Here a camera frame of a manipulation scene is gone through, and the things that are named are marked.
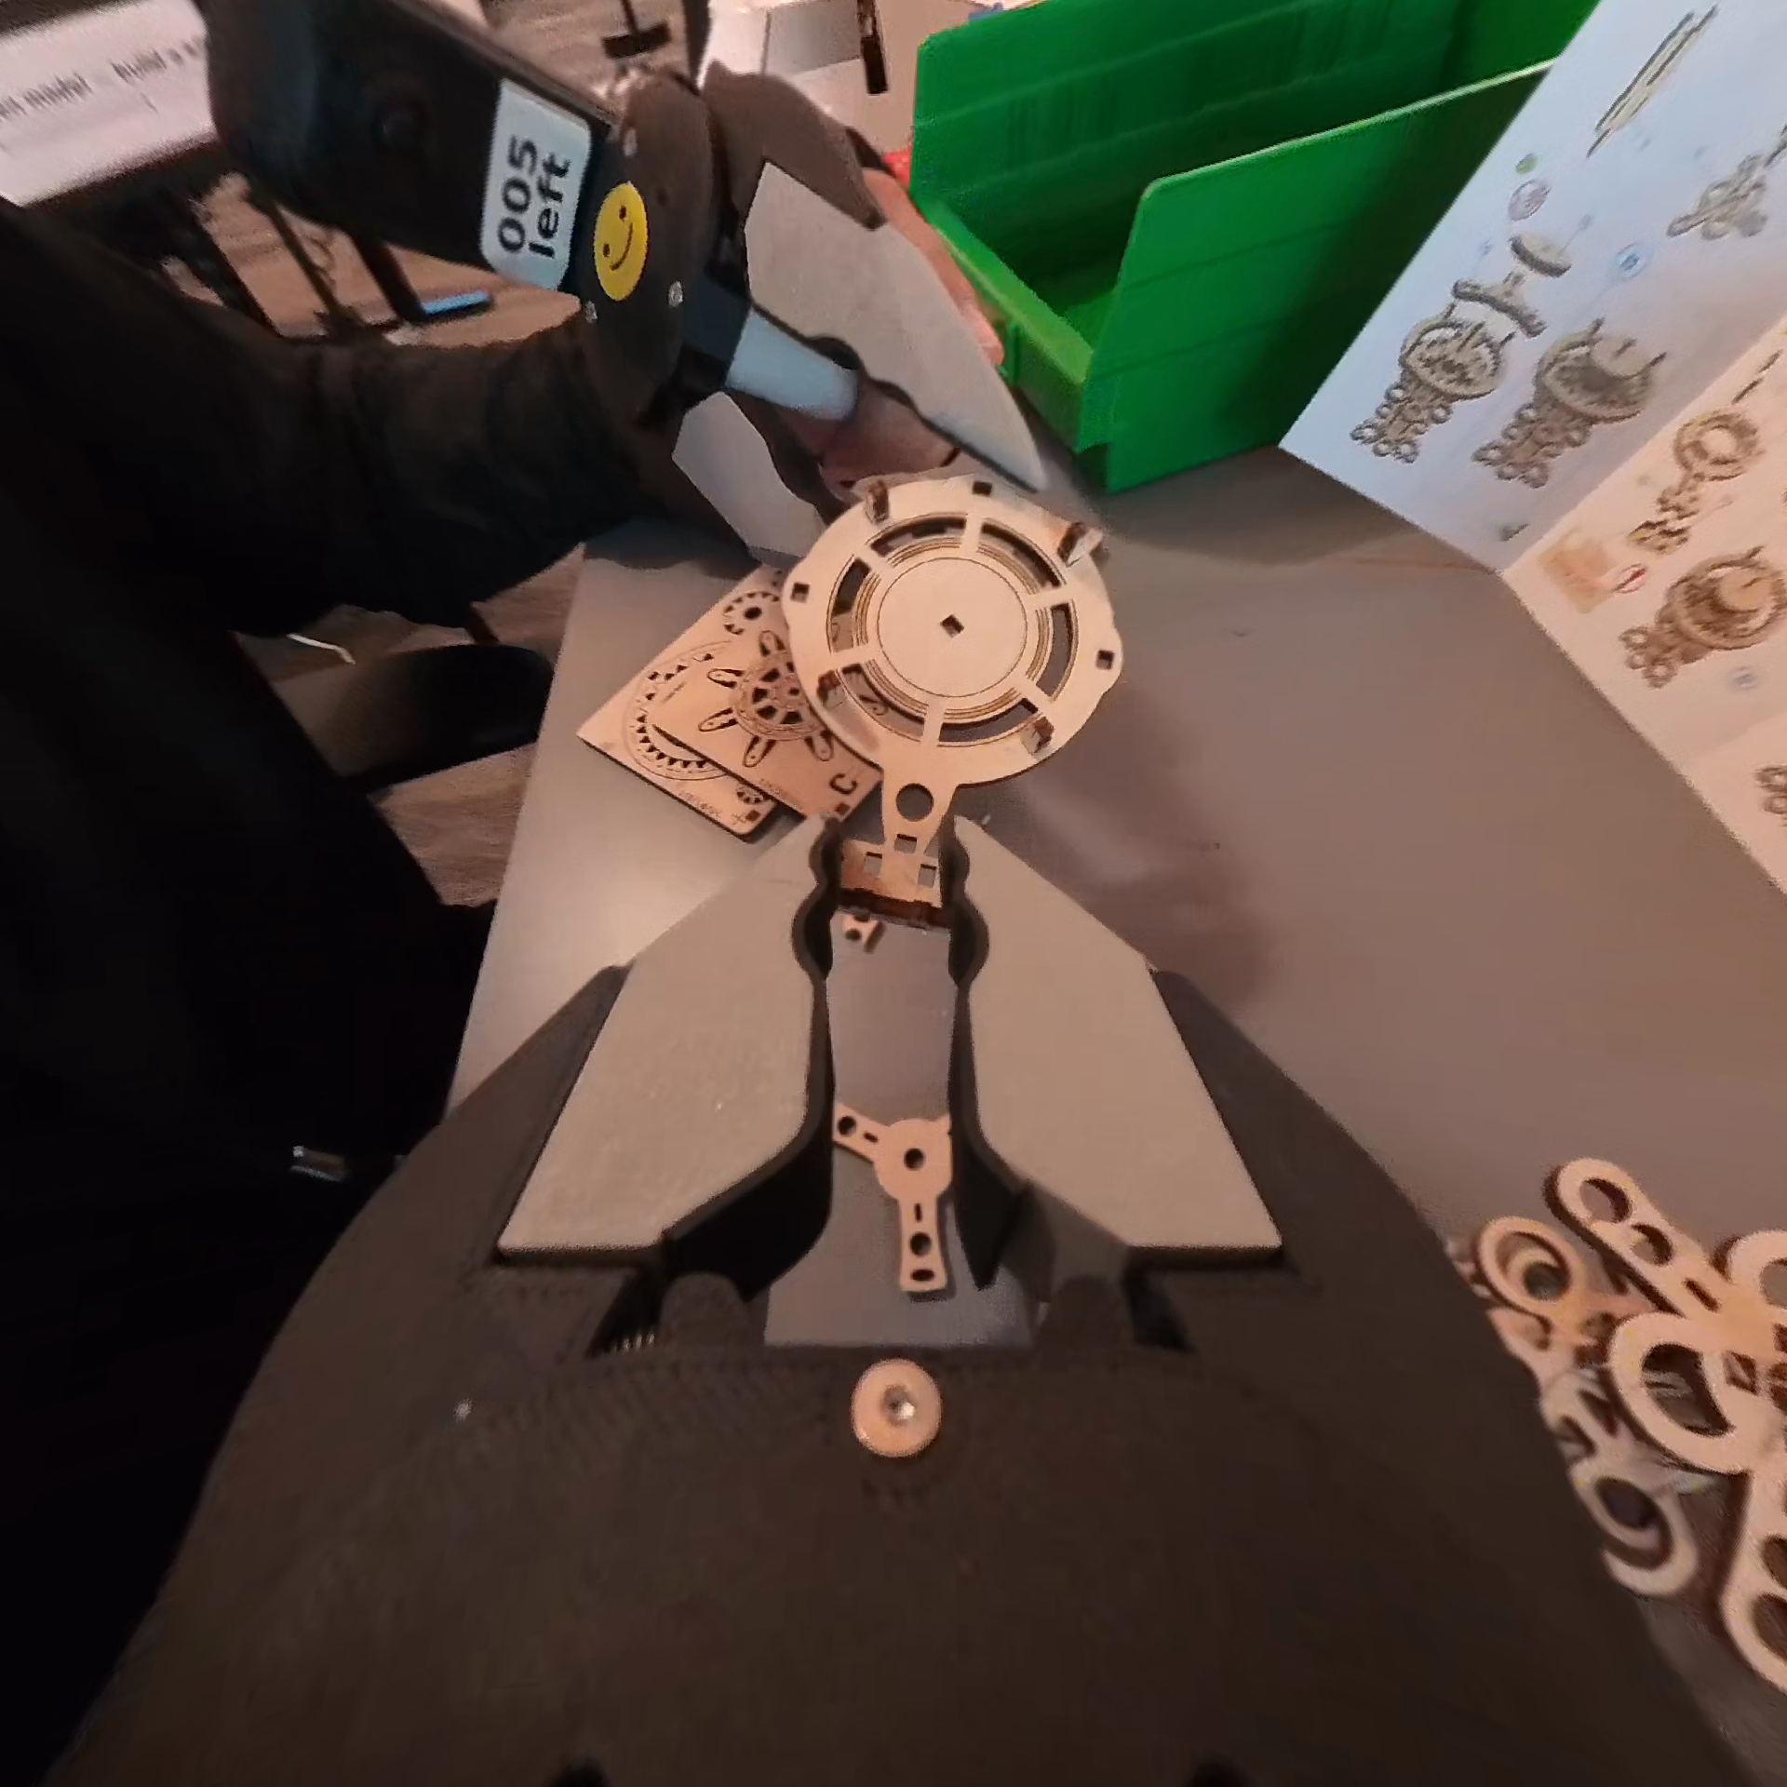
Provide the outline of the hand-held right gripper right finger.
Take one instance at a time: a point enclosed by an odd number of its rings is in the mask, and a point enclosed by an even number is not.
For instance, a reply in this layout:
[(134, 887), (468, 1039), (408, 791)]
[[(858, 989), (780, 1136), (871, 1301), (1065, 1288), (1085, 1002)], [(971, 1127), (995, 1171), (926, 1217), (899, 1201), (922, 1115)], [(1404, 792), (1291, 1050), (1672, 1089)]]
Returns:
[(967, 818), (948, 920), (967, 1262), (1273, 1262), (1280, 1226), (1150, 960)]

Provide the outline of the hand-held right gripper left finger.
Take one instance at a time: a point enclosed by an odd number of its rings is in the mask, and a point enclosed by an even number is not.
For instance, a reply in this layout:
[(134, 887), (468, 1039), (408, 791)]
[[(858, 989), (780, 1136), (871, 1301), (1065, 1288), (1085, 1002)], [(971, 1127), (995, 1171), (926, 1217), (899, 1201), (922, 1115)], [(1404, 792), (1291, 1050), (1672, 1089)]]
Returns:
[(500, 1262), (712, 1272), (758, 1301), (815, 1247), (835, 869), (840, 823), (802, 819), (623, 970)]

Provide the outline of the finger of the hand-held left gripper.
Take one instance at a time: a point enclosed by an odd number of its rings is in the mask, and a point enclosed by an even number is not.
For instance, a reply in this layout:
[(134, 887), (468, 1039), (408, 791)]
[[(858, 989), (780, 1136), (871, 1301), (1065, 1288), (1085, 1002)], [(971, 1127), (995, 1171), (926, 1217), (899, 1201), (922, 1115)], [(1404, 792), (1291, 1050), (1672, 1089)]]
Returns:
[(1001, 370), (926, 255), (765, 164), (744, 214), (752, 306), (911, 411), (934, 434), (1040, 493), (1044, 457)]
[(673, 462), (759, 561), (801, 561), (847, 510), (824, 474), (842, 421), (736, 393), (685, 411)]

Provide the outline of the round wooden frame part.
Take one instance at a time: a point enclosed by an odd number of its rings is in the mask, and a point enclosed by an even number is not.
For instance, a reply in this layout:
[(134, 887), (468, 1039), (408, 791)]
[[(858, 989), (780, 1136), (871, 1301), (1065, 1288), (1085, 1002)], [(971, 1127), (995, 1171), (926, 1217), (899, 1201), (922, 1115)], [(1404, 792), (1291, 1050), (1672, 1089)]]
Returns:
[[(986, 521), (1011, 521), (1065, 570), (1065, 595), (1080, 615), (1080, 657), (1058, 695), (1018, 680), (1037, 705), (1027, 727), (1006, 739), (947, 743), (942, 707), (926, 711), (922, 734), (891, 730), (846, 683), (846, 670), (871, 657), (871, 645), (835, 650), (829, 607), (853, 560), (881, 561), (880, 538), (891, 530), (964, 516), (967, 548)], [(881, 839), (842, 849), (840, 885), (853, 904), (916, 924), (941, 924), (947, 911), (947, 869), (941, 849), (954, 796), (1035, 772), (1068, 748), (1118, 683), (1126, 648), (1102, 552), (1108, 533), (1025, 501), (990, 476), (947, 476), (884, 482), (867, 480), (860, 501), (842, 512), (780, 589), (788, 648), (810, 701), (824, 727), (881, 772)]]

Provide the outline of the round wooden disc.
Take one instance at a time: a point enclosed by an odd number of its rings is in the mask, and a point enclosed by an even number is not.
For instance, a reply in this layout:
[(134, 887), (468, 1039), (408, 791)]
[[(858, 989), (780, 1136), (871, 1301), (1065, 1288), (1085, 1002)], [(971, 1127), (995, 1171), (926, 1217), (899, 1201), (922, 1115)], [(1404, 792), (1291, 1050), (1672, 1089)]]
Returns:
[(967, 548), (964, 516), (922, 519), (884, 533), (880, 551), (880, 565), (860, 555), (840, 580), (829, 640), (871, 645), (846, 683), (891, 730), (916, 739), (941, 705), (941, 739), (975, 743), (1035, 719), (1018, 680), (1061, 693), (1080, 615), (1065, 570), (1011, 521), (986, 521)]

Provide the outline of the three-arm wooden part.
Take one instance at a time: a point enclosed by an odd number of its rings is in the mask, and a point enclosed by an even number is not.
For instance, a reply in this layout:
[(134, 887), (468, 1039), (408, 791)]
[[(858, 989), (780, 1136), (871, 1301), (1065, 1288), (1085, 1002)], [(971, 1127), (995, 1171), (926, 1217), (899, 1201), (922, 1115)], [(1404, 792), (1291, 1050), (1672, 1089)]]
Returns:
[(951, 1119), (881, 1120), (835, 1103), (832, 1144), (876, 1173), (896, 1212), (896, 1285), (905, 1298), (942, 1294), (951, 1282), (942, 1203), (951, 1187)]

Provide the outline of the wooden sheet with ship wheel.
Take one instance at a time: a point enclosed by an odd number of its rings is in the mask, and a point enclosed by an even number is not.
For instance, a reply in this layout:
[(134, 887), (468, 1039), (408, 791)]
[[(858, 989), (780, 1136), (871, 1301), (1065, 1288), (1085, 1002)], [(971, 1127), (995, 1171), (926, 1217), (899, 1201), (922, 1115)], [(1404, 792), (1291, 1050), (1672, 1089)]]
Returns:
[(663, 701), (660, 727), (784, 810), (846, 819), (880, 791), (881, 772), (810, 701), (788, 648), (780, 580), (780, 570), (753, 567), (712, 604), (739, 634), (721, 645), (718, 665)]

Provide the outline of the person's left forearm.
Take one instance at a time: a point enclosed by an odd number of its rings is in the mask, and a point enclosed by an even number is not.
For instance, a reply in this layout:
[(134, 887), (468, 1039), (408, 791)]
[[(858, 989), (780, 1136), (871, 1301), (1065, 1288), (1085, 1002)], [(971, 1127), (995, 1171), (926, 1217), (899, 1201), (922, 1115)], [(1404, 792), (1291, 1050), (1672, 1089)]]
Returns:
[(669, 462), (580, 319), (497, 347), (306, 347), (4, 203), (4, 610), (453, 626), (637, 516)]

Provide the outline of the person's left hand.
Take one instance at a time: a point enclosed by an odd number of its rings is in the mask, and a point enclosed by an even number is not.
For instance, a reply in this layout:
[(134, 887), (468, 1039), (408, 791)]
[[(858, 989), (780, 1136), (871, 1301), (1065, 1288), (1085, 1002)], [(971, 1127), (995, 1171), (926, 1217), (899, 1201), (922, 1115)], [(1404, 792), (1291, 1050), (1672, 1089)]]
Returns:
[[(996, 369), (1003, 362), (1003, 340), (947, 241), (918, 214), (905, 184), (891, 170), (867, 168), (864, 180), (889, 224), (926, 257), (941, 283), (951, 293), (981, 355)], [(934, 434), (923, 421), (880, 393), (864, 393), (847, 419), (794, 416), (790, 425), (819, 457), (820, 476), (832, 488), (873, 476), (923, 474), (954, 457), (954, 447), (942, 434)]]

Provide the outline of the white printed sign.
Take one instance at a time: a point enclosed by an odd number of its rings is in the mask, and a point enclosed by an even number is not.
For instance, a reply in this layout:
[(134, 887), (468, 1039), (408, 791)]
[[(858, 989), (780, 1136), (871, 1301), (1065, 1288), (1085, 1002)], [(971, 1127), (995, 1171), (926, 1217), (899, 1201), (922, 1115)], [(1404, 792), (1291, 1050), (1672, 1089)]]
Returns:
[(211, 150), (195, 3), (4, 3), (4, 196), (31, 206)]

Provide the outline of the green plastic bin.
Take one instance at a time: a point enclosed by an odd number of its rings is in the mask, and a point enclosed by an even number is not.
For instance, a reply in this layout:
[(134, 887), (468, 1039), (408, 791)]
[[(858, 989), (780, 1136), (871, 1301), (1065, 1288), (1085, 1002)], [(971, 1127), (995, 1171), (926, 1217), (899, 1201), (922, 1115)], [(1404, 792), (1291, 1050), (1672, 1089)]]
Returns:
[(1035, 3), (916, 62), (911, 196), (1121, 493), (1277, 442), (1593, 3)]

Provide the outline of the person's black clothed body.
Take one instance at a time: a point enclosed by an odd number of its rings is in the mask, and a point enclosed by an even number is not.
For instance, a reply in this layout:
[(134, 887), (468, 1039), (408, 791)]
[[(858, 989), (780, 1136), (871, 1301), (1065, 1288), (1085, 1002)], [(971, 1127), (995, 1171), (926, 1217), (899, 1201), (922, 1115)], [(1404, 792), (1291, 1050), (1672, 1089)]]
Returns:
[(80, 1726), (271, 1330), (436, 1123), (490, 928), (236, 637), (490, 592), (368, 548), (4, 589), (4, 1783)]

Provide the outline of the folded paper instruction sheet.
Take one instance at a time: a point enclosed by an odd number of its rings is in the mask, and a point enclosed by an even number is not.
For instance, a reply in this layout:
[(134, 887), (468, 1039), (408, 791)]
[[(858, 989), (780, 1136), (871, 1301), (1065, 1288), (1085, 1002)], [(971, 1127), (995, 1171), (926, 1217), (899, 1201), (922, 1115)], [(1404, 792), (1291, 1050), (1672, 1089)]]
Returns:
[(1494, 570), (1783, 887), (1783, 3), (1599, 3), (1284, 451)]

